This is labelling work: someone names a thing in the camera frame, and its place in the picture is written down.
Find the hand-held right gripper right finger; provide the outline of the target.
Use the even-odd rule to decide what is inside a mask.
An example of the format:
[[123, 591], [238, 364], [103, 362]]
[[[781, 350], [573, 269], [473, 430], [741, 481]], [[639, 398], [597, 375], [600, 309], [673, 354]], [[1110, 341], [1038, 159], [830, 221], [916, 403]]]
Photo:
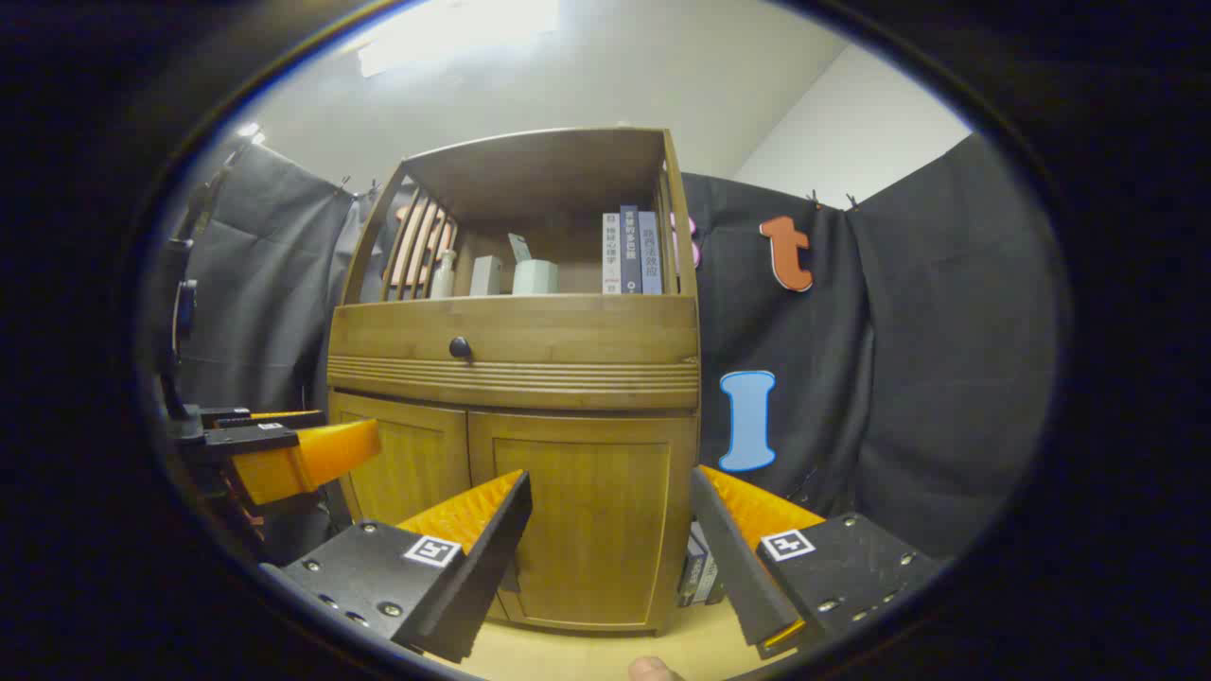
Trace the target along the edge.
[[762, 659], [866, 628], [947, 565], [865, 515], [817, 516], [705, 465], [691, 471], [691, 507], [745, 642]]

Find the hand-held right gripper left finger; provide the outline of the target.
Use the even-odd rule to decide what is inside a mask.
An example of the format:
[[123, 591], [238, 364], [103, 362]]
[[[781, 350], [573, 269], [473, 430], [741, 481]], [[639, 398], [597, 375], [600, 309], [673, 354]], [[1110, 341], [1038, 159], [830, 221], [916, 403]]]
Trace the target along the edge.
[[366, 520], [300, 559], [262, 565], [272, 594], [375, 656], [471, 654], [533, 510], [516, 470], [391, 525]]

